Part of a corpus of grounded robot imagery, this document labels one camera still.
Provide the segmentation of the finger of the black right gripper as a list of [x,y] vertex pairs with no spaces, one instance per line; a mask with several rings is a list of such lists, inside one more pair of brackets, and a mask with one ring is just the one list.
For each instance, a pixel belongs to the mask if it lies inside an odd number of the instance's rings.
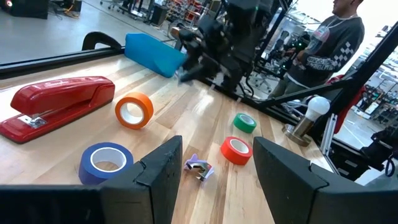
[[191,42],[191,41],[201,42],[201,37],[197,33],[188,29],[180,29],[178,32],[178,38],[182,42]]
[[186,83],[186,82],[196,80],[198,77],[200,77],[202,75],[204,70],[205,70],[205,66],[203,66],[202,64],[197,64],[189,70],[184,70],[184,71],[180,72],[178,75],[178,82]]

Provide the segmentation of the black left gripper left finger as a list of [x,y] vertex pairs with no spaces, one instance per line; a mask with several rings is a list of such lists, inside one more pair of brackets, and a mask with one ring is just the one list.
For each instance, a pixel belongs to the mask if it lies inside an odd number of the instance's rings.
[[171,224],[182,145],[176,135],[99,185],[0,185],[0,224]]

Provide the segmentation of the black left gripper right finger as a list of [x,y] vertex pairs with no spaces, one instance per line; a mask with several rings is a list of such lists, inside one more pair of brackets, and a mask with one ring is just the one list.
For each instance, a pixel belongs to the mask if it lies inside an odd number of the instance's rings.
[[398,190],[359,185],[263,137],[253,159],[275,224],[398,224]]

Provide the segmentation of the orange tape roll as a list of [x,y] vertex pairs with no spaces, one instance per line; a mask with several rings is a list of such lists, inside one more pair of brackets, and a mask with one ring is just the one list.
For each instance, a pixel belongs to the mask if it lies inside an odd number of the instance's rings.
[[115,106],[118,121],[129,129],[141,129],[152,118],[154,106],[150,98],[140,92],[130,92]]

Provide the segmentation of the blue tape roll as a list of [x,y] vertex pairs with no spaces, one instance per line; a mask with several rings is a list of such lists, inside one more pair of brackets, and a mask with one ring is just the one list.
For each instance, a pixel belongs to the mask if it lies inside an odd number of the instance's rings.
[[[104,170],[96,166],[99,162],[111,162],[118,168]],[[83,185],[98,185],[133,165],[134,158],[124,146],[113,142],[100,142],[83,151],[78,176]]]

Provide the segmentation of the green tape roll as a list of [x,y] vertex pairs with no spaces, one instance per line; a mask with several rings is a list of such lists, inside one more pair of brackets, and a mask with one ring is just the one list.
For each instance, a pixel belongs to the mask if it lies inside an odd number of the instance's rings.
[[238,113],[234,118],[233,124],[239,130],[249,134],[251,134],[257,126],[255,120],[244,113]]

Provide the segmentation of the red tape roll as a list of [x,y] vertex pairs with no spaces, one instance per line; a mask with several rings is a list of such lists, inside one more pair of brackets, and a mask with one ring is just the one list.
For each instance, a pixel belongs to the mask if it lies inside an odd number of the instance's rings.
[[221,153],[233,164],[244,166],[252,156],[252,148],[242,139],[229,136],[221,145]]

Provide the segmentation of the red stapler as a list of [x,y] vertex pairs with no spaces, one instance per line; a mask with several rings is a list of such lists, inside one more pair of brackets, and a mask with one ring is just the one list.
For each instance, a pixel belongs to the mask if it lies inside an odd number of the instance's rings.
[[20,112],[0,122],[0,135],[24,144],[112,102],[115,84],[102,76],[73,77],[27,85],[10,106]]

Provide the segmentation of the blue plastic bin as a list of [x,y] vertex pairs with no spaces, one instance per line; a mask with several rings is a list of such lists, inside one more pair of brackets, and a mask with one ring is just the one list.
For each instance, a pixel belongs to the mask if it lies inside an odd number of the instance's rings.
[[124,55],[165,78],[171,78],[186,55],[145,33],[128,33]]

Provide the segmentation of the brass lamp with white bulb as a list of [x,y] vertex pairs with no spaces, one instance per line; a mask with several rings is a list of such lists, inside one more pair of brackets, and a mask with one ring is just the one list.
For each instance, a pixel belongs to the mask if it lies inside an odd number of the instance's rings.
[[298,124],[295,126],[285,124],[282,131],[291,141],[299,146],[307,147],[312,141],[307,133],[312,128],[315,121],[326,114],[329,109],[330,102],[326,98],[315,96],[308,102],[307,111]]

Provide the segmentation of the red chair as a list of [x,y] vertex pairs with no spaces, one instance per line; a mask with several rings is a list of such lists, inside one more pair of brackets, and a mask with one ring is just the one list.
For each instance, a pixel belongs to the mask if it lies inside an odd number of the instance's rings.
[[346,118],[346,115],[348,114],[350,109],[359,102],[359,100],[362,98],[362,95],[365,91],[366,91],[365,86],[362,86],[361,89],[357,92],[357,94],[355,94],[354,98],[351,100],[351,102],[348,104],[348,106],[346,106],[344,109],[342,109],[338,113],[338,116],[336,119],[336,124],[335,124],[335,129],[333,132],[334,134],[337,134],[340,131],[340,129],[344,123],[344,120]]

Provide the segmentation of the standing person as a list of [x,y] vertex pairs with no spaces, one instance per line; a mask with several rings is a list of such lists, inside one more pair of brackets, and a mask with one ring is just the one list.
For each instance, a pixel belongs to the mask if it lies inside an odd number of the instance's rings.
[[333,1],[333,15],[318,26],[269,98],[322,85],[351,60],[364,39],[363,20],[357,14],[363,1]]

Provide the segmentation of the black speaker box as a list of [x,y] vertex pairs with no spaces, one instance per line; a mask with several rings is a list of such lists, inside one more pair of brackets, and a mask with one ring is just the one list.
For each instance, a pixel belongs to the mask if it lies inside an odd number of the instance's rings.
[[10,13],[16,17],[47,19],[49,0],[12,0]]

